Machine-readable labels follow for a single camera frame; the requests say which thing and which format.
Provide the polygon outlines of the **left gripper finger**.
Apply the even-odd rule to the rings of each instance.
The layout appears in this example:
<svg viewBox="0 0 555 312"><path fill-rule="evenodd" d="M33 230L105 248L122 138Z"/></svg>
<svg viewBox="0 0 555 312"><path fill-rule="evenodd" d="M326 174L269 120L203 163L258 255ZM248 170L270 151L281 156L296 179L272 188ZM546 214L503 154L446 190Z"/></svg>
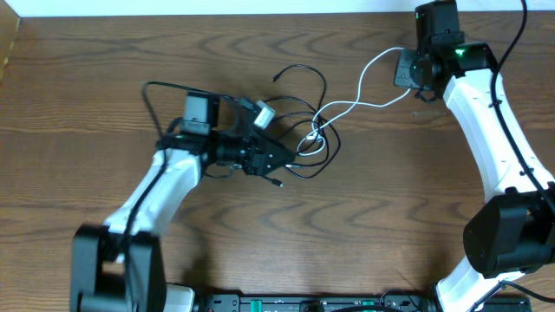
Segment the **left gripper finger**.
<svg viewBox="0 0 555 312"><path fill-rule="evenodd" d="M267 156L272 155L273 159L282 161L294 161L296 154L281 142L260 133L258 135L259 150Z"/></svg>
<svg viewBox="0 0 555 312"><path fill-rule="evenodd" d="M251 175L265 176L288 163L287 157L277 154L255 154L251 160Z"/></svg>

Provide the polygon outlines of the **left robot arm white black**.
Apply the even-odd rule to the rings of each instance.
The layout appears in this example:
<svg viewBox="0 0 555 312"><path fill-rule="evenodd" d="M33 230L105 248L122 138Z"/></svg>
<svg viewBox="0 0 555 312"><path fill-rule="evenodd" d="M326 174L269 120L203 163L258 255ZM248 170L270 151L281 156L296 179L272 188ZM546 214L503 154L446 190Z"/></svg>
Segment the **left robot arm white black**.
<svg viewBox="0 0 555 312"><path fill-rule="evenodd" d="M275 110L264 101L232 100L236 121L217 129L217 94L191 92L182 116L156 144L146 176L101 225L82 225L72 242L72 311L201 311L187 286L168 283L160 240L186 195L211 165L266 179L291 164L294 152L267 137Z"/></svg>

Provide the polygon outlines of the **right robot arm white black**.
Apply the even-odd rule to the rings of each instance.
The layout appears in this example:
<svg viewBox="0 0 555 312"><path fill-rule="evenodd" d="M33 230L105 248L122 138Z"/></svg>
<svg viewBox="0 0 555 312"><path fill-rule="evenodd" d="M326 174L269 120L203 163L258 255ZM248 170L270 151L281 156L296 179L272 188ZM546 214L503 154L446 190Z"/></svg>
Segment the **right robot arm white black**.
<svg viewBox="0 0 555 312"><path fill-rule="evenodd" d="M466 42L457 4L415 9L417 46L402 51L394 83L425 102L441 100L465 134L485 204L463 231L465 255L423 311L480 311L501 289L554 261L554 177L529 145L510 107L496 59Z"/></svg>

